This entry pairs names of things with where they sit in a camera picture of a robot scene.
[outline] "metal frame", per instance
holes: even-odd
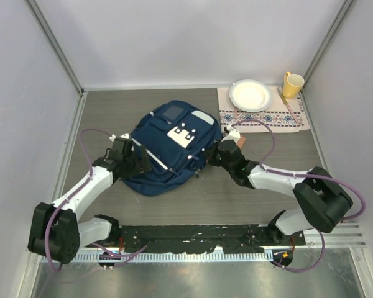
[[[37,23],[40,25],[45,37],[47,38],[49,44],[51,45],[52,49],[54,50],[56,56],[58,57],[60,63],[62,64],[64,70],[68,74],[70,80],[72,81],[74,87],[76,88],[79,95],[83,94],[83,88],[80,85],[78,78],[76,77],[75,72],[73,71],[72,67],[68,59],[66,58],[64,52],[61,49],[58,40],[55,38],[54,33],[52,32],[47,20],[45,19],[42,11],[40,10],[39,5],[36,3],[35,0],[25,0],[25,3],[29,7],[31,13],[35,17]]]
[[[295,249],[321,248],[322,241],[316,230],[304,231],[306,245],[296,246]],[[334,230],[323,234],[326,248],[365,248],[365,240],[357,223],[339,223]],[[289,246],[265,246],[265,249],[287,249]]]
[[[81,121],[81,116],[83,115],[83,109],[85,108],[87,98],[87,92],[84,92],[76,106],[75,114],[73,116],[73,122],[69,131],[69,136],[65,142],[65,149],[62,153],[60,171],[58,174],[57,182],[55,183],[55,189],[53,194],[53,201],[58,199],[62,195],[63,187],[65,185],[65,180],[68,174],[68,168],[70,164],[70,159],[72,157],[73,148],[76,143],[77,133]]]
[[[316,67],[318,66],[320,60],[322,59],[323,54],[330,46],[331,42],[333,41],[334,37],[336,36],[338,30],[341,28],[343,22],[346,20],[348,14],[351,12],[352,8],[354,7],[356,0],[344,0],[343,4],[340,7],[336,17],[334,18],[333,23],[330,25],[329,30],[327,31],[325,38],[322,40],[321,45],[317,49],[312,62],[310,63],[305,75],[304,80],[305,84],[307,84],[315,71]]]
[[[87,93],[83,93],[75,109],[73,115],[73,122],[69,131],[69,136],[65,142],[65,148],[62,153],[62,162],[58,170],[58,178],[55,184],[55,189],[53,192],[52,200],[54,201],[60,197],[63,191],[63,186],[68,173],[68,168],[70,164],[71,154],[73,152],[73,147],[77,139],[77,132],[80,125],[81,116],[83,115],[83,109],[86,103]],[[25,274],[22,279],[22,284],[19,289],[18,298],[29,298],[32,295],[33,287],[37,277],[37,272],[39,269],[39,264],[43,258],[34,253],[29,253],[29,260],[25,269]]]
[[[118,248],[109,248],[118,253]],[[78,251],[72,263],[122,263],[123,260],[101,260],[99,256],[103,251],[99,248],[82,248]],[[264,250],[263,253],[229,253],[224,254],[222,248],[216,248],[212,253],[187,254],[187,253],[141,253],[130,263],[198,263],[198,262],[251,262],[251,261],[273,261],[272,250]]]
[[[371,262],[367,260],[367,248],[351,248],[350,251],[363,292],[367,298],[373,298],[373,275],[369,266]]]

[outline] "purple cable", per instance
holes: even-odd
[[[140,250],[139,250],[139,251],[137,251],[137,252],[135,252],[135,253],[132,253],[132,254],[130,254],[130,255],[121,255],[120,253],[114,253],[114,252],[110,251],[109,249],[103,247],[102,245],[100,245],[100,244],[98,244],[98,243],[96,243],[96,242],[93,242],[92,245],[94,245],[94,246],[98,247],[99,249],[101,249],[101,250],[103,250],[103,251],[109,253],[109,254],[110,254],[110,257],[111,257],[111,258],[115,258],[115,259],[128,258],[128,257],[130,257],[130,256],[135,257],[134,255],[135,255],[135,254],[138,255],[139,252],[140,252]]]
[[[86,160],[88,162],[88,166],[89,166],[89,177],[86,179],[85,182],[83,182],[82,185],[80,185],[77,189],[75,189],[75,191],[73,193],[71,193],[68,196],[67,199],[63,200],[62,203],[54,210],[53,214],[51,215],[50,219],[48,220],[47,226],[45,228],[45,234],[44,234],[44,250],[45,250],[45,255],[47,257],[47,262],[48,262],[48,265],[51,267],[51,269],[53,271],[56,271],[56,272],[59,272],[62,269],[62,264],[60,264],[60,266],[58,268],[56,268],[54,266],[53,261],[52,261],[51,252],[50,252],[50,244],[49,244],[50,229],[51,229],[51,227],[54,223],[54,220],[55,220],[56,216],[58,215],[59,211],[62,209],[62,207],[65,206],[65,204],[67,202],[69,202],[69,200],[72,197],[74,197],[79,191],[81,191],[89,183],[91,177],[93,177],[93,165],[91,164],[91,160],[90,160],[90,157],[88,156],[87,149],[85,147],[85,144],[83,143],[83,137],[82,137],[85,132],[90,132],[90,131],[102,132],[109,137],[111,136],[110,133],[107,133],[107,132],[105,132],[103,130],[100,130],[100,129],[84,129],[79,133],[78,139],[79,139],[79,142],[80,142],[80,145],[81,145],[81,149],[83,150],[83,153],[85,155],[85,158],[86,158]]]
[[[332,177],[321,176],[321,175],[314,175],[314,174],[296,174],[296,175],[294,175],[292,173],[286,173],[286,172],[277,171],[277,170],[274,170],[274,169],[265,169],[265,167],[263,165],[264,160],[267,159],[267,157],[270,156],[274,152],[274,150],[275,150],[275,135],[274,135],[274,132],[269,127],[269,125],[267,125],[266,123],[264,123],[263,121],[260,121],[258,119],[243,120],[243,121],[240,121],[240,122],[237,122],[237,123],[233,124],[232,126],[236,126],[236,125],[239,125],[239,124],[241,124],[243,122],[247,122],[247,121],[254,121],[254,122],[258,122],[258,123],[262,124],[270,132],[271,137],[272,137],[272,148],[271,148],[271,150],[263,157],[263,159],[261,159],[259,161],[260,167],[263,170],[265,170],[267,172],[270,172],[270,173],[273,173],[273,174],[280,174],[280,175],[284,175],[284,176],[288,176],[288,177],[311,178],[311,179],[322,179],[322,180],[332,181],[334,183],[341,184],[341,185],[345,186],[346,188],[349,188],[353,193],[355,193],[355,195],[360,200],[360,202],[361,202],[361,209],[357,213],[355,213],[353,215],[344,217],[343,218],[344,220],[345,219],[354,219],[354,218],[360,216],[365,211],[365,209],[366,209],[366,201],[363,198],[362,194],[356,188],[354,188],[352,185],[350,185],[348,183],[345,183],[344,181],[341,181],[341,180],[338,180],[338,179],[334,179]],[[306,271],[309,271],[309,270],[317,267],[317,265],[321,262],[321,260],[323,258],[323,255],[325,254],[325,239],[323,238],[323,234],[320,231],[318,231],[318,233],[319,233],[319,235],[321,237],[322,249],[321,249],[321,253],[319,255],[319,258],[315,262],[315,264],[312,265],[312,266],[310,266],[310,267],[308,267],[308,268],[305,268],[305,269],[295,269],[295,268],[284,267],[285,270],[290,271],[290,272],[301,273],[301,272],[306,272]],[[279,263],[277,263],[275,261],[273,263],[276,266],[278,266],[278,267],[281,267],[281,268],[283,267],[281,264],[279,264]]]
[[[122,263],[118,263],[116,265],[113,266],[113,268],[119,268],[119,267],[122,267],[124,265],[126,265],[128,262],[130,262],[132,259],[134,259],[139,253],[142,253],[144,250],[146,250],[146,246],[142,247],[140,250],[136,251],[135,253],[133,254],[130,254],[130,255],[125,255],[127,257],[129,257],[127,260],[125,260],[124,262]],[[94,268],[92,269],[91,271],[87,272],[86,274],[82,275],[80,278],[78,279],[74,279],[72,281],[62,281],[60,279],[57,279],[57,278],[54,278],[53,274],[55,272],[52,272],[52,274],[47,278],[47,280],[45,281],[45,284],[43,285],[42,287],[42,290],[40,291],[40,294],[38,295],[38,297],[42,297],[43,296],[43,293],[45,292],[45,289],[47,288],[48,286],[48,282],[49,280],[53,279],[54,281],[56,282],[60,282],[62,284],[74,284],[75,282],[78,282],[78,281],[81,281],[82,279],[86,278],[87,276],[97,272],[97,271],[100,271],[102,269],[102,267],[98,266],[97,268]]]
[[[319,233],[319,236],[321,237],[321,241],[322,241],[322,249],[321,249],[321,254],[319,255],[319,258],[317,259],[317,261],[315,262],[314,265],[308,267],[308,268],[305,268],[305,269],[296,269],[296,268],[289,268],[289,267],[283,267],[283,265],[281,265],[280,263],[282,262],[282,259],[280,260],[279,263],[273,261],[273,264],[275,264],[276,266],[286,270],[286,271],[290,271],[290,272],[296,272],[296,273],[302,273],[302,272],[307,272],[315,267],[317,267],[319,265],[319,263],[321,262],[321,260],[323,259],[323,255],[325,254],[325,240],[323,238],[323,234],[318,231]]]
[[[269,127],[269,125],[267,125],[266,123],[264,123],[263,121],[261,120],[258,120],[258,119],[251,119],[251,120],[243,120],[243,121],[240,121],[240,122],[237,122],[235,124],[233,124],[233,126],[236,126],[236,125],[239,125],[243,122],[247,122],[247,121],[254,121],[254,122],[258,122],[260,124],[262,124],[263,126],[266,127],[266,129],[270,132],[271,134],[271,137],[272,137],[272,148],[271,150],[259,161],[260,163],[260,167],[264,170],[266,170],[267,172],[270,172],[270,173],[273,173],[273,174],[280,174],[280,175],[283,175],[283,176],[288,176],[288,177],[294,177],[294,175],[292,173],[285,173],[285,172],[282,172],[282,171],[277,171],[277,170],[274,170],[274,169],[265,169],[264,165],[262,164],[264,162],[264,160],[267,159],[268,156],[270,156],[274,150],[275,150],[275,135],[274,135],[274,132],[272,131],[272,129]],[[352,214],[350,216],[346,216],[343,218],[343,220],[347,220],[347,219],[354,219],[360,215],[363,214],[363,212],[365,212],[365,209],[366,209],[366,201],[365,199],[363,198],[363,195],[352,185],[344,182],[344,181],[341,181],[339,179],[335,179],[335,178],[332,178],[332,177],[327,177],[327,176],[321,176],[321,175],[314,175],[314,174],[296,174],[295,177],[298,177],[298,178],[311,178],[311,179],[322,179],[322,180],[327,180],[327,181],[331,181],[331,182],[334,182],[334,183],[338,183],[338,184],[341,184],[343,186],[345,186],[346,188],[350,189],[353,193],[355,193],[355,195],[358,197],[358,199],[360,200],[361,202],[361,209],[355,213],[355,214]]]

